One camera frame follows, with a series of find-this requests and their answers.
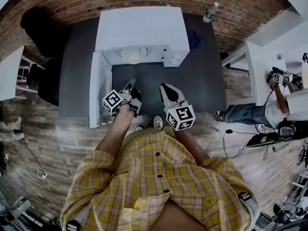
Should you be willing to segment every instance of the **green label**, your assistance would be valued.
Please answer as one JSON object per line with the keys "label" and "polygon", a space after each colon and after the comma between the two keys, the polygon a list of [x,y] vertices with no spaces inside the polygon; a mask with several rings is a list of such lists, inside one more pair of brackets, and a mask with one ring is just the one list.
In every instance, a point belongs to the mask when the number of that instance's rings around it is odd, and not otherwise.
{"label": "green label", "polygon": [[205,16],[209,19],[212,19],[214,15],[210,14],[209,12],[206,12]]}

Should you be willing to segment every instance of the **black table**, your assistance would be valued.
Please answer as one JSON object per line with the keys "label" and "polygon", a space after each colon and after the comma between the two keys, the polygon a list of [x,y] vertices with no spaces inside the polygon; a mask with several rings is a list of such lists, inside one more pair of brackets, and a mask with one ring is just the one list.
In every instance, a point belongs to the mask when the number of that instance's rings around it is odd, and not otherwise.
{"label": "black table", "polygon": [[[159,86],[168,83],[180,89],[195,112],[225,110],[226,93],[218,46],[212,24],[199,15],[183,14],[187,31],[196,31],[203,45],[193,49],[179,67],[162,63],[114,65],[112,88],[120,91],[130,78],[142,95],[140,115],[159,115],[163,104]],[[61,117],[89,116],[91,59],[99,18],[73,25],[64,52],[61,72],[59,111]]]}

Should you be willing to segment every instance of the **forearm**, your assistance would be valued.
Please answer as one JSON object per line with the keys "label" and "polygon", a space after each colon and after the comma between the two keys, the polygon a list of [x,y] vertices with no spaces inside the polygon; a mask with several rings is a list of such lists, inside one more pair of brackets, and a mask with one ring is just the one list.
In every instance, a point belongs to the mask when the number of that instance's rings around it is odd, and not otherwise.
{"label": "forearm", "polygon": [[133,117],[133,112],[120,110],[96,150],[105,151],[116,158]]}
{"label": "forearm", "polygon": [[288,102],[284,98],[279,86],[277,86],[275,88],[275,94],[276,94],[278,106],[279,106],[281,112],[284,113],[284,114],[289,114],[290,111],[289,111],[289,107],[288,107]]}
{"label": "forearm", "polygon": [[295,90],[294,90],[294,88],[293,88],[291,83],[287,83],[287,87],[289,88],[290,93],[295,92]]}
{"label": "forearm", "polygon": [[210,158],[187,130],[175,131],[175,135],[178,141],[184,145],[186,150],[194,157],[197,165],[201,165],[202,162]]}

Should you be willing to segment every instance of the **blue cloth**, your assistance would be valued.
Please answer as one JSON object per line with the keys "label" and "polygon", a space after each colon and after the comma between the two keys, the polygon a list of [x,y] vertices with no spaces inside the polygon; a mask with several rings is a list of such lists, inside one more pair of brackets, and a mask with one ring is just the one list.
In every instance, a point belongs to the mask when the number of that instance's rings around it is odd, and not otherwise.
{"label": "blue cloth", "polygon": [[227,123],[264,124],[273,128],[265,117],[265,105],[256,106],[254,103],[229,106],[222,119]]}

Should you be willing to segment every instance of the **plastic bottle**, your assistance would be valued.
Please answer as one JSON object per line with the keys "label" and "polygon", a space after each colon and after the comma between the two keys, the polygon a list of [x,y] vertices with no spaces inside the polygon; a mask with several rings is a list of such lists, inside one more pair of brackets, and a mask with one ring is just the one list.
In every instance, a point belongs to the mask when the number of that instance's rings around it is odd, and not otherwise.
{"label": "plastic bottle", "polygon": [[167,6],[168,0],[160,0],[159,6]]}
{"label": "plastic bottle", "polygon": [[206,14],[203,16],[204,22],[209,23],[212,20],[212,18],[217,12],[218,6],[219,6],[219,3],[215,2],[212,7],[208,8]]}

